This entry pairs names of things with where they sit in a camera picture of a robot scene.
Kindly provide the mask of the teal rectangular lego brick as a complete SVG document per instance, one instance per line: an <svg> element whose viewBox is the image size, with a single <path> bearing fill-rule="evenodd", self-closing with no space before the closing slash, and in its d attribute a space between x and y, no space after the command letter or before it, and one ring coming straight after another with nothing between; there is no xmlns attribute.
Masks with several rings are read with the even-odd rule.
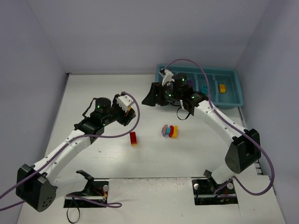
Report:
<svg viewBox="0 0 299 224"><path fill-rule="evenodd" d="M203 85L202 86L201 92L204 93L205 95L208 94L208 87L207 87L207 85Z"/></svg>

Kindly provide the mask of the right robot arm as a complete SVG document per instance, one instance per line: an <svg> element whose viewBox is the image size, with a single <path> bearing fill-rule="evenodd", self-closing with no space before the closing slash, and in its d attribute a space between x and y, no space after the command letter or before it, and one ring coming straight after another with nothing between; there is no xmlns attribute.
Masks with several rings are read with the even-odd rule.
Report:
<svg viewBox="0 0 299 224"><path fill-rule="evenodd" d="M244 134L256 143L260 142L255 129L246 130L235 125L225 114L209 103L208 97L195 91L186 74L173 75L169 70L162 82L151 84L150 91L142 101L147 106L177 105L208 124L228 145L224 162L214 171L205 171L205 176L215 184L223 184L236 174L240 174L261 157L261 152Z"/></svg>

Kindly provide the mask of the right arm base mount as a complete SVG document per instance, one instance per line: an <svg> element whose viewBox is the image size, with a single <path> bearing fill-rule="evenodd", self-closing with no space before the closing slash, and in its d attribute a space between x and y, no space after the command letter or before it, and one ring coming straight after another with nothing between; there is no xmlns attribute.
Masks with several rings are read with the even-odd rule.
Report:
<svg viewBox="0 0 299 224"><path fill-rule="evenodd" d="M205 177L192 178L192 190L196 206L238 204L232 179L217 184L210 171L206 170L204 175Z"/></svg>

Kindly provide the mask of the red yellow teal lego stack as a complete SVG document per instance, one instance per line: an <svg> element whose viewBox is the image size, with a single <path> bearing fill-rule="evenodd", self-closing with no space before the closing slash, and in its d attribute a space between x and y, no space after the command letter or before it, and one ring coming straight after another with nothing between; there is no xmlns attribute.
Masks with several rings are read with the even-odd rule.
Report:
<svg viewBox="0 0 299 224"><path fill-rule="evenodd" d="M132 146L137 145L138 142L137 142L137 136L136 136L136 133L135 133L135 132L131 132L129 135L130 135L130 144L131 144Z"/></svg>

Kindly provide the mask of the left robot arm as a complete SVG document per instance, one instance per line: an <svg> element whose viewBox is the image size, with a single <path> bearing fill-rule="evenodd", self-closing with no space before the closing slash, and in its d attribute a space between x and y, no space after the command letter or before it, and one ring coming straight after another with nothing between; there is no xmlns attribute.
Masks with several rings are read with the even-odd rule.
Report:
<svg viewBox="0 0 299 224"><path fill-rule="evenodd" d="M93 98L94 111L75 124L70 135L50 154L34 165L24 164L17 173L16 195L38 212L49 208L55 199L71 193L91 193L94 178L83 170L74 176L59 178L58 175L81 151L98 138L104 138L104 129L113 122L127 126L140 112L132 105L137 102L130 94L122 92L108 98Z"/></svg>

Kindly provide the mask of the yellow striped lego brick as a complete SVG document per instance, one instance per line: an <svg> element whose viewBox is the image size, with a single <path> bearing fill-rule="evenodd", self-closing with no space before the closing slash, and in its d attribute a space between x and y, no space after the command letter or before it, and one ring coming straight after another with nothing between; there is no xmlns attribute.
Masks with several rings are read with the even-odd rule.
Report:
<svg viewBox="0 0 299 224"><path fill-rule="evenodd" d="M219 84L219 93L221 94L226 93L226 86L224 84Z"/></svg>

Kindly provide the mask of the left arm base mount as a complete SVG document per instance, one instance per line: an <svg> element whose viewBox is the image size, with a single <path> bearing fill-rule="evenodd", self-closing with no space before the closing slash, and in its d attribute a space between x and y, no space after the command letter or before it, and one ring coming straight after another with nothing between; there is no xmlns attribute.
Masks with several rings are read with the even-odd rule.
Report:
<svg viewBox="0 0 299 224"><path fill-rule="evenodd" d="M107 203L108 193L103 187L109 186L109 181L95 179L83 170L78 170L76 173L87 179L87 184L82 191L72 192L72 195L80 196L97 203ZM79 198L66 197L64 208L104 208L104 206Z"/></svg>

